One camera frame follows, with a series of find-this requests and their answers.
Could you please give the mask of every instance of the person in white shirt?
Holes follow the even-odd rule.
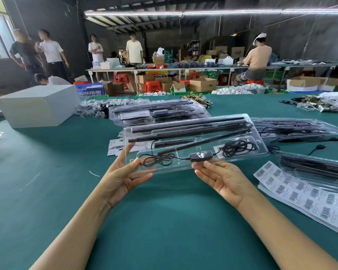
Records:
[[[38,34],[43,41],[36,43],[35,49],[37,52],[44,52],[50,74],[68,80],[63,60],[67,67],[69,67],[69,63],[65,57],[64,50],[58,42],[50,39],[50,33],[47,30],[41,29],[38,31]]]
[[[93,62],[104,62],[103,58],[103,47],[98,43],[97,37],[95,34],[90,35],[92,42],[89,43],[89,52],[93,55]],[[96,72],[97,81],[105,80],[104,72]]]
[[[126,52],[131,64],[137,65],[143,62],[143,48],[140,42],[135,39],[135,33],[130,33],[130,40],[126,42]]]
[[[55,76],[48,77],[45,74],[35,74],[35,80],[43,85],[71,85],[70,82],[63,78]]]

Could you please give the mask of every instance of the workbench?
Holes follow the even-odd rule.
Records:
[[[316,63],[316,64],[306,64],[306,65],[294,65],[294,64],[288,64],[288,65],[271,65],[271,66],[267,66],[266,69],[274,69],[274,73],[273,73],[273,77],[272,77],[272,80],[271,80],[271,83],[270,83],[270,86],[269,88],[272,88],[273,86],[273,81],[274,81],[274,77],[275,77],[275,73],[280,70],[280,69],[283,69],[284,72],[283,72],[283,75],[281,77],[281,80],[279,82],[279,85],[278,87],[280,88],[282,82],[283,82],[283,79],[284,79],[284,75],[286,74],[287,71],[291,70],[292,68],[304,68],[304,67],[314,67],[314,68],[317,68],[317,67],[328,67],[328,71],[326,73],[326,77],[329,77],[330,76],[330,73],[332,72],[333,69],[335,69],[336,67],[338,66],[338,63],[328,63],[328,64],[319,64],[319,63]],[[94,83],[94,79],[93,79],[93,73],[95,72],[103,72],[103,73],[106,73],[108,79],[109,79],[109,72],[116,72],[116,73],[125,73],[125,72],[132,72],[134,74],[134,78],[135,78],[135,85],[137,87],[137,91],[139,91],[139,87],[138,87],[138,83],[137,83],[137,74],[139,72],[146,72],[146,71],[150,71],[150,72],[155,72],[155,71],[158,71],[158,72],[162,72],[162,71],[177,71],[178,72],[178,76],[179,76],[179,80],[180,80],[180,77],[182,75],[182,71],[184,70],[184,76],[185,76],[185,79],[186,79],[186,76],[187,74],[189,73],[189,70],[192,72],[192,71],[195,71],[195,70],[208,70],[208,69],[214,69],[217,71],[217,74],[218,74],[218,70],[226,70],[226,69],[229,69],[230,72],[229,72],[229,80],[231,79],[231,74],[235,71],[240,71],[241,73],[242,72],[245,72],[247,69],[249,68],[249,66],[247,65],[239,65],[239,64],[233,64],[233,65],[229,65],[229,66],[225,66],[225,67],[198,67],[198,68],[162,68],[162,69],[157,69],[157,68],[134,68],[134,67],[124,67],[124,68],[113,68],[113,69],[87,69],[86,71],[88,71],[89,75],[90,75],[90,79],[91,79],[91,83]]]
[[[338,126],[338,113],[279,103],[291,94],[206,95],[213,115],[317,118]],[[179,96],[148,97],[151,100]],[[72,116],[57,127],[14,130],[0,121],[0,269],[28,269],[67,225],[115,157],[111,120]],[[338,142],[313,156],[338,160]],[[280,144],[308,154],[317,143]],[[235,162],[253,173],[275,156]],[[290,221],[338,261],[338,233],[269,198]],[[104,222],[87,269],[279,269],[258,236],[193,170],[155,176],[124,197]]]

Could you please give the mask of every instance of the orange t-shirt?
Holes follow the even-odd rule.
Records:
[[[244,65],[249,64],[249,69],[251,70],[266,68],[271,54],[271,47],[267,45],[258,46],[250,50],[243,63]]]

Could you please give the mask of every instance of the person in orange shirt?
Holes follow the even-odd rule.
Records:
[[[272,54],[272,48],[265,45],[266,37],[266,33],[260,33],[253,42],[256,48],[252,49],[243,61],[238,62],[238,64],[249,65],[248,71],[236,76],[239,84],[249,79],[260,80],[265,77],[265,69]]]

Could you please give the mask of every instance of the right hand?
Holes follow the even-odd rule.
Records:
[[[211,186],[217,193],[238,209],[246,197],[253,197],[258,193],[256,187],[248,180],[243,172],[231,163],[220,159],[212,159],[209,163],[193,163],[195,174]]]

